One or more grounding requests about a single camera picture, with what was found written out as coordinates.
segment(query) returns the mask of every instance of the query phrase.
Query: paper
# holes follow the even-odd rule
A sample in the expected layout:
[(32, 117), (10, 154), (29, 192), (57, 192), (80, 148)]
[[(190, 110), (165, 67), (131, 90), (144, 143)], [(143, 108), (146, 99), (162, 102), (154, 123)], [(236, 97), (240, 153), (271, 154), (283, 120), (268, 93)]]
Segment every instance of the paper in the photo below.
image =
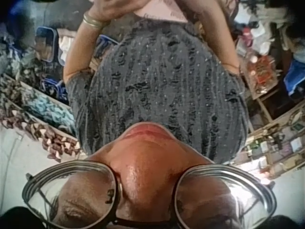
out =
[(247, 8), (245, 9), (241, 3), (239, 3), (239, 9), (237, 16), (234, 18), (234, 21), (240, 24), (249, 24), (251, 15), (247, 12)]
[(302, 149), (302, 142), (301, 142), (301, 138), (299, 137), (291, 141), (290, 144), (294, 153)]
[(256, 29), (251, 29), (251, 34), (254, 38), (262, 36), (266, 33), (265, 27), (261, 22), (258, 22), (259, 26)]
[(269, 151), (269, 148), (268, 148), (268, 143), (267, 142), (262, 142), (261, 143), (261, 149), (262, 149), (262, 153), (267, 153)]
[(134, 13), (143, 18), (187, 22), (174, 0), (151, 0), (146, 6)]

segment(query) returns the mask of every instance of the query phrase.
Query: wrist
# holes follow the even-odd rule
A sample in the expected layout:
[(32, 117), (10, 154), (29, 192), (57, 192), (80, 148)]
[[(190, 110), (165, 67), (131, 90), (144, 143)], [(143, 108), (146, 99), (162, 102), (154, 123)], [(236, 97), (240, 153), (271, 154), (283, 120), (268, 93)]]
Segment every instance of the wrist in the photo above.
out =
[(91, 18), (93, 18), (93, 19), (95, 19), (99, 22), (103, 22), (103, 23), (108, 22), (110, 20), (110, 19), (107, 19), (107, 18), (103, 17), (103, 15), (101, 15), (101, 13), (98, 12), (98, 10), (96, 10), (94, 5), (88, 10), (88, 15)]

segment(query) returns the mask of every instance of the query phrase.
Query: blue fabric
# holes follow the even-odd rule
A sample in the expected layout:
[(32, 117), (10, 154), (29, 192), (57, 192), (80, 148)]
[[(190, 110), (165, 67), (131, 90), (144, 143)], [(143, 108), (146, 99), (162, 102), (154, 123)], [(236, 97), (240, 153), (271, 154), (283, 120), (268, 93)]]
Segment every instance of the blue fabric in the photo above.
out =
[(295, 92), (296, 87), (305, 80), (305, 63), (295, 59), (290, 64), (284, 83), (289, 95)]

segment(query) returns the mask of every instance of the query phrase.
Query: folded cloth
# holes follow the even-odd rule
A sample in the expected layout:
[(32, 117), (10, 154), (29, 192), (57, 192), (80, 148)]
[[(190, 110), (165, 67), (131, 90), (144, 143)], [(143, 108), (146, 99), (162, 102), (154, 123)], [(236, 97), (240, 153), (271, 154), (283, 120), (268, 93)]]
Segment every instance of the folded cloth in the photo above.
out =
[(66, 61), (67, 53), (74, 41), (73, 37), (64, 36), (59, 40), (59, 48), (62, 50), (61, 59)]
[(284, 78), (284, 83), (289, 96), (294, 94), (296, 88), (305, 83), (305, 63), (293, 59)]

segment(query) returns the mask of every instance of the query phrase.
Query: bracelet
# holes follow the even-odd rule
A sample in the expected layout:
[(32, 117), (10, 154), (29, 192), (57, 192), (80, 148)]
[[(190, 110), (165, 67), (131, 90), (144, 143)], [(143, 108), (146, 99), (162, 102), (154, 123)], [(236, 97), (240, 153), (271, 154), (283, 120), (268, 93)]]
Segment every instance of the bracelet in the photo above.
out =
[(92, 27), (98, 28), (98, 29), (103, 29), (104, 27), (106, 27), (110, 23), (110, 21), (102, 22), (102, 21), (95, 20), (94, 18), (89, 16), (88, 11), (84, 13), (84, 18), (83, 18), (82, 21), (84, 23), (86, 23), (86, 24), (88, 24)]

